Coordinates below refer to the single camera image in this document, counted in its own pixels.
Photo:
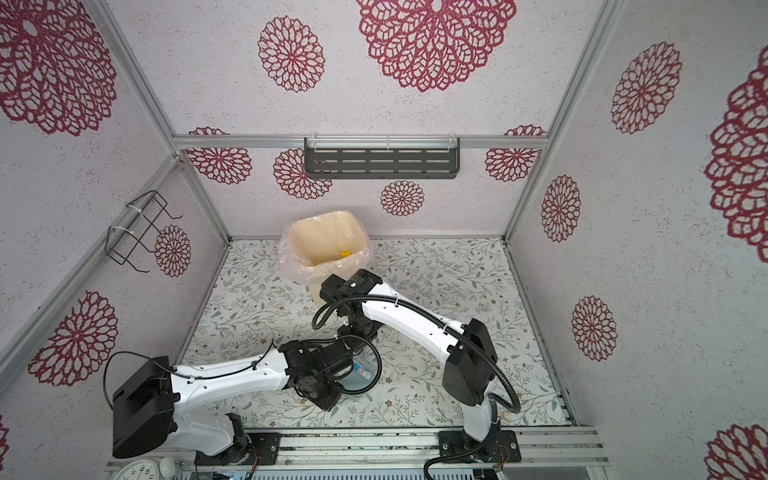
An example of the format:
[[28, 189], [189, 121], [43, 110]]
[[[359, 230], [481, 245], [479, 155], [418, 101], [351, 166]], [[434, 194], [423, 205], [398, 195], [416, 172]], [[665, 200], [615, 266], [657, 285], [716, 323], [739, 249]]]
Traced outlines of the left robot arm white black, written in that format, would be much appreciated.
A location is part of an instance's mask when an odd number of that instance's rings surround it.
[[381, 355], [354, 335], [270, 345], [261, 355], [210, 365], [170, 364], [146, 357], [109, 396], [112, 455], [130, 459], [158, 448], [194, 451], [204, 465], [243, 459], [252, 444], [237, 414], [218, 416], [202, 406], [253, 392], [294, 390], [329, 411], [340, 396], [362, 395], [379, 381]]

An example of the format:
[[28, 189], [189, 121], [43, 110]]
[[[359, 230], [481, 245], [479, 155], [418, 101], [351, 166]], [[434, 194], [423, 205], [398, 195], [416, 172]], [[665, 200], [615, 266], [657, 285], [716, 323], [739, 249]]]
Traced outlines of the dark metal wall shelf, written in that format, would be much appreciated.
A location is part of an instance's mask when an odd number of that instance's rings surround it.
[[313, 180], [450, 180], [461, 166], [457, 137], [436, 140], [304, 139], [304, 168]]

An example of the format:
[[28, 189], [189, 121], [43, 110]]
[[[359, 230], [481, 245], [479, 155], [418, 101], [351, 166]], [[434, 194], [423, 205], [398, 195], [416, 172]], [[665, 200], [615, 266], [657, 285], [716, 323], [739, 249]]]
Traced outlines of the white dial gauge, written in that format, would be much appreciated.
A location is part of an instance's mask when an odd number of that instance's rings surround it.
[[114, 473], [111, 480], [159, 480], [159, 465], [152, 459], [135, 460]]

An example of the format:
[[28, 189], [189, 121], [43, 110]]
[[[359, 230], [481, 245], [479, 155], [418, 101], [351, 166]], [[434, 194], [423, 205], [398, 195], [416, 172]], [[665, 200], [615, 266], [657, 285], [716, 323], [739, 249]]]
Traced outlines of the beige trash bin with liner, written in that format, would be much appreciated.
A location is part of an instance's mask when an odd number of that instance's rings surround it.
[[[340, 252], [351, 255], [342, 258]], [[282, 273], [308, 288], [316, 307], [323, 281], [335, 274], [348, 279], [373, 258], [373, 246], [364, 224], [349, 211], [334, 211], [300, 220], [288, 227], [279, 242]]]

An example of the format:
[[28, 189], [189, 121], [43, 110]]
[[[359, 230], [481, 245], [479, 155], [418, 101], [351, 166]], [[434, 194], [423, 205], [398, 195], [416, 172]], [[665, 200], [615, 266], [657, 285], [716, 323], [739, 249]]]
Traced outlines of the teal plastic dustpan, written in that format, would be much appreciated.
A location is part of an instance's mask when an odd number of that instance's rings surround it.
[[353, 358], [353, 370], [340, 383], [347, 390], [361, 390], [371, 384], [378, 371], [375, 355], [366, 350]]

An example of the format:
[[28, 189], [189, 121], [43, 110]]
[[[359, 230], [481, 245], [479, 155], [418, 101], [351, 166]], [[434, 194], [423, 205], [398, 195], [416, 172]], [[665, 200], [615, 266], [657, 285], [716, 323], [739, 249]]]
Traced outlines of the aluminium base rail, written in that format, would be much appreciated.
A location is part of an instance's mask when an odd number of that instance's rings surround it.
[[[458, 427], [255, 429], [256, 451], [235, 465], [199, 466], [205, 471], [420, 468], [459, 451]], [[608, 467], [594, 427], [504, 427], [492, 443], [468, 458], [474, 468]]]

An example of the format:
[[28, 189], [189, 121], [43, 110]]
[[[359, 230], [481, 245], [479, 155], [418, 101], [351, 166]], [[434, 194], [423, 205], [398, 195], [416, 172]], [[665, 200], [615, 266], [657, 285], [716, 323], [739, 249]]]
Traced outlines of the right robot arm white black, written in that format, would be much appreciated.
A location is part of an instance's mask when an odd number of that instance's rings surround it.
[[360, 269], [350, 278], [331, 275], [320, 287], [322, 305], [311, 326], [321, 329], [335, 314], [345, 320], [336, 338], [354, 354], [370, 351], [376, 361], [374, 378], [364, 388], [350, 390], [339, 385], [345, 395], [362, 395], [372, 389], [383, 373], [383, 360], [374, 339], [383, 327], [400, 332], [426, 349], [442, 364], [442, 387], [458, 402], [463, 412], [459, 434], [443, 432], [440, 454], [427, 460], [423, 475], [431, 479], [430, 468], [441, 463], [488, 461], [501, 441], [499, 409], [511, 413], [522, 410], [520, 398], [508, 376], [498, 366], [498, 355], [486, 325], [472, 319], [454, 321], [430, 311], [397, 292], [374, 273]]

